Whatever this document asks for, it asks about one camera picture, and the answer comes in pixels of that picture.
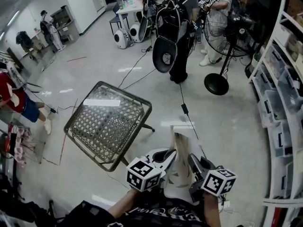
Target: backpack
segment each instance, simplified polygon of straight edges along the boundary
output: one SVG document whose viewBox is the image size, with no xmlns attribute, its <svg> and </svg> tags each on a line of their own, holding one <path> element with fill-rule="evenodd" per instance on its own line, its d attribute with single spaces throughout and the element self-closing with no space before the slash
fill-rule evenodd
<svg viewBox="0 0 303 227">
<path fill-rule="evenodd" d="M 48 27 L 47 27 L 47 22 L 44 20 L 40 22 L 40 29 L 43 32 L 44 35 L 49 34 Z"/>
<path fill-rule="evenodd" d="M 156 17 L 158 36 L 177 43 L 190 28 L 184 4 L 188 0 L 165 0 Z"/>
</svg>

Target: white wall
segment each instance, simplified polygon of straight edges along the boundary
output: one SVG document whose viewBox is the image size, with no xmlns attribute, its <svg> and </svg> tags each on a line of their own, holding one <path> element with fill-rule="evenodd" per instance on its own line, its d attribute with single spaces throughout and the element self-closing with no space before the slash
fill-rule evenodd
<svg viewBox="0 0 303 227">
<path fill-rule="evenodd" d="M 67 0 L 31 0 L 6 30 L 1 42 L 6 48 L 10 47 L 17 58 L 21 59 L 25 52 L 20 45 L 16 44 L 17 33 L 26 31 L 29 37 L 33 37 L 36 34 L 34 28 L 40 29 L 40 12 L 46 10 L 50 15 L 64 5 L 69 6 Z"/>
<path fill-rule="evenodd" d="M 68 0 L 70 5 L 71 13 L 76 20 L 76 27 L 79 33 L 83 33 L 88 26 L 102 13 L 105 12 L 106 3 L 103 0 L 105 5 L 98 13 L 93 3 L 93 0 Z"/>
</svg>

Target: black pants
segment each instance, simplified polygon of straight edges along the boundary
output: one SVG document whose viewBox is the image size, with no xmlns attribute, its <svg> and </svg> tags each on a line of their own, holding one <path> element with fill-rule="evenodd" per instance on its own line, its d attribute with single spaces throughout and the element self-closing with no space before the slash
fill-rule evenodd
<svg viewBox="0 0 303 227">
<path fill-rule="evenodd" d="M 173 68 L 169 71 L 172 79 L 176 83 L 183 82 L 187 78 L 186 64 L 191 47 L 195 38 L 184 36 L 177 43 L 178 54 Z"/>
</svg>

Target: white table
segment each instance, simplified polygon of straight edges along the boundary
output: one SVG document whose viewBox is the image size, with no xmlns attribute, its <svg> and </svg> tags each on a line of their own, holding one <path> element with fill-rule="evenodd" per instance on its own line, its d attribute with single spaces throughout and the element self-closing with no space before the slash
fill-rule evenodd
<svg viewBox="0 0 303 227">
<path fill-rule="evenodd" d="M 130 5 L 128 4 L 128 6 L 125 9 L 119 9 L 116 14 L 119 15 L 119 19 L 121 22 L 121 26 L 123 29 L 127 30 L 125 28 L 125 24 L 122 18 L 122 14 L 125 13 L 134 13 L 134 17 L 136 18 L 136 12 L 143 12 L 143 4 L 142 4 L 142 0 L 133 0 L 133 4 Z"/>
</svg>

